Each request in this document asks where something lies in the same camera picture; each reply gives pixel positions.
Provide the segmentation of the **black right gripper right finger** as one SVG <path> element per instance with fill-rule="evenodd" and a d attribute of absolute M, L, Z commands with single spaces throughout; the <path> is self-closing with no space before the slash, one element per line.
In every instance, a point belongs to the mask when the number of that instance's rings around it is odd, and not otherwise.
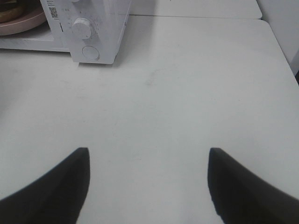
<path fill-rule="evenodd" d="M 270 185 L 221 148 L 211 148 L 207 185 L 225 224 L 297 224 L 297 198 Z"/>

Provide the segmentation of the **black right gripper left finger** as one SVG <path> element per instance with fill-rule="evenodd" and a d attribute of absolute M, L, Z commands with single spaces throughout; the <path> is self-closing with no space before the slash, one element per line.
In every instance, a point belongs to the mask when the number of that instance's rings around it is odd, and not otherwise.
<path fill-rule="evenodd" d="M 2 224 L 75 224 L 90 184 L 90 154 L 81 147 L 49 172 L 1 199 Z"/>

